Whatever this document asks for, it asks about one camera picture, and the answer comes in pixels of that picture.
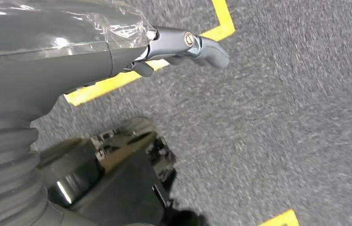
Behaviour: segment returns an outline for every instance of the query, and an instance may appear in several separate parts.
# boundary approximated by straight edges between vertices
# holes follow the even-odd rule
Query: circular logo
[[[188,47],[192,47],[194,45],[194,35],[191,32],[186,32],[184,41]]]

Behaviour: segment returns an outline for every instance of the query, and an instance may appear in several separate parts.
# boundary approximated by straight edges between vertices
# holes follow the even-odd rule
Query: yellow floor marking
[[[287,212],[264,222],[260,226],[299,226],[299,222],[294,211],[288,210]]]
[[[220,25],[204,32],[202,36],[220,41],[232,35],[235,32],[235,28],[229,9],[227,8],[226,0],[212,0],[212,2]],[[165,60],[155,60],[147,63],[153,67],[155,71],[169,65]],[[99,81],[93,86],[80,88],[73,93],[65,95],[65,98],[69,103],[77,106],[124,86],[140,77],[141,76],[136,72],[120,73],[116,77]]]

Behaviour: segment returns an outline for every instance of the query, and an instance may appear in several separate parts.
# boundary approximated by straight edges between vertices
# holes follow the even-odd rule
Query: clear plastic cover
[[[119,1],[0,0],[0,56],[138,48],[154,37],[142,12]]]

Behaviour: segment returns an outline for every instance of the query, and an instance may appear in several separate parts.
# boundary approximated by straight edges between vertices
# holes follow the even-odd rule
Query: robotic arm
[[[30,145],[38,132],[30,123],[60,95],[122,71],[148,76],[148,60],[189,58],[215,68],[229,62],[213,40],[164,27],[150,37],[152,31],[125,5],[0,1],[0,225],[96,225],[50,203],[35,169],[40,159]]]
[[[165,59],[172,65],[179,65],[185,59],[191,59],[199,66],[225,68],[229,64],[229,55],[215,41],[193,35],[191,32],[169,27],[155,27],[155,38],[144,53],[131,62],[123,71],[136,71],[143,77],[150,76],[154,69],[146,61]]]

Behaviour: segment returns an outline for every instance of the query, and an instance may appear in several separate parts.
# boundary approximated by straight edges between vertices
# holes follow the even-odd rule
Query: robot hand
[[[175,28],[156,29],[154,40],[140,57],[123,70],[124,72],[136,71],[141,76],[148,77],[154,69],[145,62],[160,59],[165,59],[172,65],[179,65],[189,58],[199,66],[212,66],[217,69],[225,68],[229,64],[229,55],[214,40]]]

